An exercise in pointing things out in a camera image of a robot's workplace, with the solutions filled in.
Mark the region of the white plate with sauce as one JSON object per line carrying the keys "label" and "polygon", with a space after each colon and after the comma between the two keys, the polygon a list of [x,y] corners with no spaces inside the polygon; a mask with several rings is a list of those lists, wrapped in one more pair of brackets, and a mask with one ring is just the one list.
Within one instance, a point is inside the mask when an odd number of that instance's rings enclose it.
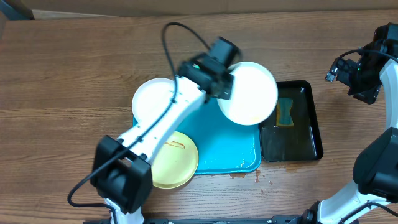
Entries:
{"label": "white plate with sauce", "polygon": [[234,78],[231,97],[217,100],[223,114],[232,122],[244,126],[266,120],[278,100],[278,88],[271,72],[254,62],[239,62],[228,70]]}

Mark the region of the green and yellow sponge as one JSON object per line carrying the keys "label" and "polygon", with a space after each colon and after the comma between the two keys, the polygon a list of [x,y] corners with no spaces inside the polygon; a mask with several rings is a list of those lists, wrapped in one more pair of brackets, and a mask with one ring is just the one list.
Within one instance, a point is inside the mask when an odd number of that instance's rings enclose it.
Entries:
{"label": "green and yellow sponge", "polygon": [[279,98],[276,106],[276,121],[278,127],[292,127],[294,125],[290,114],[293,100],[290,98]]}

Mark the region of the yellow plate with sauce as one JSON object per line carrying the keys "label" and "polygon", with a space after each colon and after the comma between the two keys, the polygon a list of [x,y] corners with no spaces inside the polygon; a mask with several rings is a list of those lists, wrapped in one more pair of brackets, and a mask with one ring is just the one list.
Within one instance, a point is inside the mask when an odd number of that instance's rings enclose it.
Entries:
{"label": "yellow plate with sauce", "polygon": [[185,134],[175,131],[157,154],[152,169],[154,187],[174,189],[186,184],[198,167],[198,149]]}

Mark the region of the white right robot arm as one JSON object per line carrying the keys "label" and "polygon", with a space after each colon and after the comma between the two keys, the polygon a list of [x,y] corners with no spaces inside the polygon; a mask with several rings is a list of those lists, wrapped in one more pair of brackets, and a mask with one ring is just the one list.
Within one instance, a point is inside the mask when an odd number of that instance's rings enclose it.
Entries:
{"label": "white right robot arm", "polygon": [[326,80],[349,86],[349,95],[368,102],[380,87],[386,101],[386,130],[357,157],[353,179],[334,196],[317,201],[291,223],[357,223],[375,208],[397,203],[397,44],[367,44],[355,51],[358,62],[340,55]]}

